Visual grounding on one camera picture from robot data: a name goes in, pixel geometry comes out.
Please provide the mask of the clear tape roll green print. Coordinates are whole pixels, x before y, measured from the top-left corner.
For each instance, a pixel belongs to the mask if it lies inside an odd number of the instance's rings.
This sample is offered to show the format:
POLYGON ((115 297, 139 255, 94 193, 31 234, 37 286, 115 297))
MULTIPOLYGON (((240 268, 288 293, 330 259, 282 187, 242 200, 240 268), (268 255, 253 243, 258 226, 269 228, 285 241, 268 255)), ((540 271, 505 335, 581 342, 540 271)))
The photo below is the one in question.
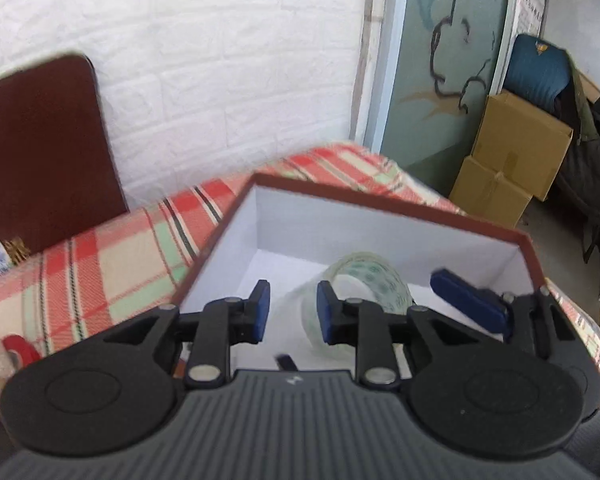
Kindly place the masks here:
POLYGON ((386 259, 373 252, 352 252, 342 257, 290 294, 299 306, 310 352, 321 358, 344 360, 353 356, 353 349, 345 344, 324 343, 316 310, 316 289, 321 281, 328 281, 339 299, 370 300, 391 314, 404 315, 415 304, 407 284, 386 259))

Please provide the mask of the red cardboard box white interior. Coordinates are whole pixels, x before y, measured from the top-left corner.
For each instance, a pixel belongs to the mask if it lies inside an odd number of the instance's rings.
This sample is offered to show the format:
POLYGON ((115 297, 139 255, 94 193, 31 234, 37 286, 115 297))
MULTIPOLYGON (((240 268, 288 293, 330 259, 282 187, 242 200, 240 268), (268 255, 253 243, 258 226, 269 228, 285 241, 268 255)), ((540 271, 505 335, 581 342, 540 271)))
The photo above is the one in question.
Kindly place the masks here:
POLYGON ((300 370, 353 370, 351 348, 329 347, 302 326, 301 301, 314 299, 326 269, 357 252, 378 255, 415 301, 469 327, 477 324, 430 288, 447 268, 477 288, 527 295, 544 285, 529 237, 494 224, 397 198, 255 174, 201 248, 173 296, 184 313, 271 285, 260 344, 238 344, 232 370, 272 370, 288 354, 300 370))

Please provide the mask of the lower brown cardboard box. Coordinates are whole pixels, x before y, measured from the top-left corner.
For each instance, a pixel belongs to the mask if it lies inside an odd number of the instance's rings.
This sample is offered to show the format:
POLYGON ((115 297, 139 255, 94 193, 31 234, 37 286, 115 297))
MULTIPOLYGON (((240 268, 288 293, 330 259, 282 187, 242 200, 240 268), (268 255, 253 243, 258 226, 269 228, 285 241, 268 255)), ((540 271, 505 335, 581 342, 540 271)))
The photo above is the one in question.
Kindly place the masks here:
POLYGON ((532 195, 513 184, 501 171, 482 166, 467 156, 460 167, 449 200, 466 214, 513 229, 532 195))

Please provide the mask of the brown cardboard box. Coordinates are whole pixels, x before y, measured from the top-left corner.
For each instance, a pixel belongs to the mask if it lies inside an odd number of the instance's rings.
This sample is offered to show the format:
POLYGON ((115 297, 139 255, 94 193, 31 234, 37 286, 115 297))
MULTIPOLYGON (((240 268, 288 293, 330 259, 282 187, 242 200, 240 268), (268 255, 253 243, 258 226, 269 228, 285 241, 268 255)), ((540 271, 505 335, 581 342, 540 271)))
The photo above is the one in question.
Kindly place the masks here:
POLYGON ((467 156, 460 167, 449 200, 466 214, 513 229, 532 195, 513 184, 501 171, 482 166, 467 156))
POLYGON ((471 155, 545 200, 572 140, 572 128, 513 93, 486 99, 471 155))

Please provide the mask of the red plaid bed blanket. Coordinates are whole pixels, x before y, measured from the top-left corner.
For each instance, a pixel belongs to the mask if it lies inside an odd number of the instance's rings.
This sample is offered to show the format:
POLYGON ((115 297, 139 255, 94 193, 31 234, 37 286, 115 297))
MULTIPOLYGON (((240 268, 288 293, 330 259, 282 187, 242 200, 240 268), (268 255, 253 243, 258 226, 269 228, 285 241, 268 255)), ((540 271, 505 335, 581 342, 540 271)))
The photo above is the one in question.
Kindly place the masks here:
MULTIPOLYGON (((464 214, 388 158, 350 143, 271 162, 265 174, 464 214)), ((0 275, 0 337, 41 356, 169 301, 248 177, 232 174, 134 210, 0 275)))

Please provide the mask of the dark clothing pile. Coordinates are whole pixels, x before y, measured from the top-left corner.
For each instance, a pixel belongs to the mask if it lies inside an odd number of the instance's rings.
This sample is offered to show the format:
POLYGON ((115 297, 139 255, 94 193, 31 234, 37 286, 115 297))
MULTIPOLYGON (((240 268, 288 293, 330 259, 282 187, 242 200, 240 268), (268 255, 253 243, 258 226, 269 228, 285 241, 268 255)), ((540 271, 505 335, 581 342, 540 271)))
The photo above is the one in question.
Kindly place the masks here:
POLYGON ((600 92, 595 100, 586 94, 586 82, 578 70, 555 100, 558 118, 573 130, 573 139, 559 169, 562 192, 586 218, 592 230, 584 250, 589 257, 600 252, 600 92))

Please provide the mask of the upper brown cardboard box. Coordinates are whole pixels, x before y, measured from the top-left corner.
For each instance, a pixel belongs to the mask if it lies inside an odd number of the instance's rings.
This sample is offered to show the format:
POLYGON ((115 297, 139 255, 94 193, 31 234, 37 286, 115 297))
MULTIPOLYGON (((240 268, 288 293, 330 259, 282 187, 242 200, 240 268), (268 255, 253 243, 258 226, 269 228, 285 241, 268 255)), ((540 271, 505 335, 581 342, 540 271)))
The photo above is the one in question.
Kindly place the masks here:
POLYGON ((513 93, 486 99, 471 155, 545 200, 572 140, 572 128, 513 93))

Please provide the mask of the red tape roll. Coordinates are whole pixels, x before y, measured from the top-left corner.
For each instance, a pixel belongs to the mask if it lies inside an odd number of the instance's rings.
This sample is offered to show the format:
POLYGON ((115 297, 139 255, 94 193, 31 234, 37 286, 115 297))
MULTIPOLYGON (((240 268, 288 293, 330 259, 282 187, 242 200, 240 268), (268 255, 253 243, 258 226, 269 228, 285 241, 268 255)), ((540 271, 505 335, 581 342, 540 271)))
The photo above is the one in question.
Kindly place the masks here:
POLYGON ((38 350, 27 339, 20 335, 8 335, 2 339, 2 344, 12 360, 15 370, 22 370, 41 359, 38 350))

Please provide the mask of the dark brown wooden board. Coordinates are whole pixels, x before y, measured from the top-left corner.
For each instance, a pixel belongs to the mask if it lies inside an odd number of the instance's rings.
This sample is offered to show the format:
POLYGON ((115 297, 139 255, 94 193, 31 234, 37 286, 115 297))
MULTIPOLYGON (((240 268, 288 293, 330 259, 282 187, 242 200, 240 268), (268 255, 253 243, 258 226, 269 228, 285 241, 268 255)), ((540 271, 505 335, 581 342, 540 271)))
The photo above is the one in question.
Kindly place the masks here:
POLYGON ((70 53, 0 79, 0 241, 32 254, 128 210, 97 78, 70 53))

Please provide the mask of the blue chair back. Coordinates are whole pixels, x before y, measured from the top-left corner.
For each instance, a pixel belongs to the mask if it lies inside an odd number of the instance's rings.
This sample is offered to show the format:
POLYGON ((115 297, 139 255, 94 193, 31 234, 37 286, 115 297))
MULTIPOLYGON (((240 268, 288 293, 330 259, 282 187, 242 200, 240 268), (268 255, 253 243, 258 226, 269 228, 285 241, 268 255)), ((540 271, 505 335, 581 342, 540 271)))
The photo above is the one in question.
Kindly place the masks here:
POLYGON ((571 80, 571 67, 564 49, 538 37, 520 34, 510 56, 503 89, 547 113, 571 80))

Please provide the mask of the green painted door panel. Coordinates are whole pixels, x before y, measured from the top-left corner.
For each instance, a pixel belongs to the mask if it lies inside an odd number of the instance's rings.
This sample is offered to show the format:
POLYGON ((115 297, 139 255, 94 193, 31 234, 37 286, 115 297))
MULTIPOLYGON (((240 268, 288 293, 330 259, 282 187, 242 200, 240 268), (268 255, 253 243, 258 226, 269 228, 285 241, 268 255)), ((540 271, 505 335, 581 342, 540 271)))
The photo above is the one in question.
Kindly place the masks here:
POLYGON ((382 154, 407 167, 476 133, 507 0, 407 0, 382 154))

